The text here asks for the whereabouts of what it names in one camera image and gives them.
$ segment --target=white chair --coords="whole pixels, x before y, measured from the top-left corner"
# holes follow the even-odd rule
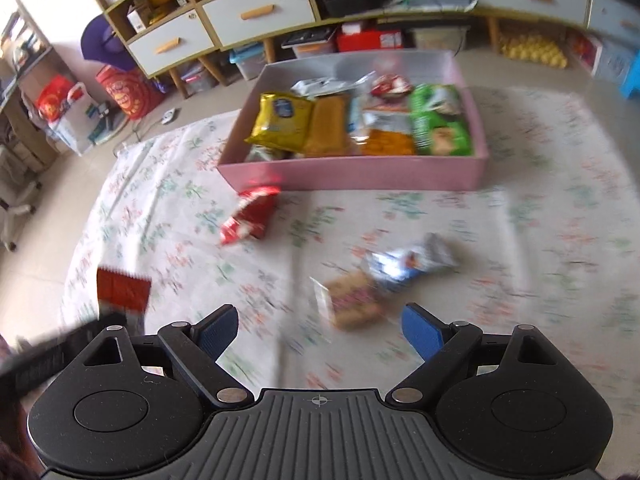
[[[15,251],[14,238],[19,216],[34,214],[36,208],[30,201],[42,184],[29,179],[28,168],[6,146],[0,146],[0,212],[2,231],[0,242],[8,251]]]

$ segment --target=pink box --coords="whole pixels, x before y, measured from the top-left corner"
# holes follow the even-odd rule
[[[456,85],[471,134],[473,156],[341,156],[244,162],[260,109],[260,94],[288,91],[301,80],[333,76],[355,81],[375,70],[397,73],[413,84]],[[489,158],[484,129],[471,92],[450,51],[389,50],[328,54],[267,65],[234,124],[218,169],[236,191],[272,184],[289,190],[430,189],[470,191],[480,186]]]

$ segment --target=metal screw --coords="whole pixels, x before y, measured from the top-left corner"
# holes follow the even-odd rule
[[[242,402],[248,397],[248,394],[242,388],[224,388],[217,394],[220,402],[226,404],[235,404],[236,402]]]
[[[395,402],[412,404],[413,402],[418,402],[422,398],[422,392],[415,388],[398,388],[391,393],[391,398]]]

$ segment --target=white wall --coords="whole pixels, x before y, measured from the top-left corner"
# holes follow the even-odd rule
[[[22,0],[35,22],[71,72],[82,81],[97,101],[108,99],[95,75],[102,65],[82,58],[80,37],[100,7],[95,0]],[[0,0],[0,28],[16,9],[15,0]]]

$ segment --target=yellow snack bag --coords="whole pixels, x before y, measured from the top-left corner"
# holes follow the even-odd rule
[[[346,113],[347,103],[343,95],[321,97],[316,100],[303,149],[305,156],[348,155]]]
[[[306,142],[313,108],[313,102],[302,97],[278,92],[261,94],[260,113],[245,141],[300,153]]]

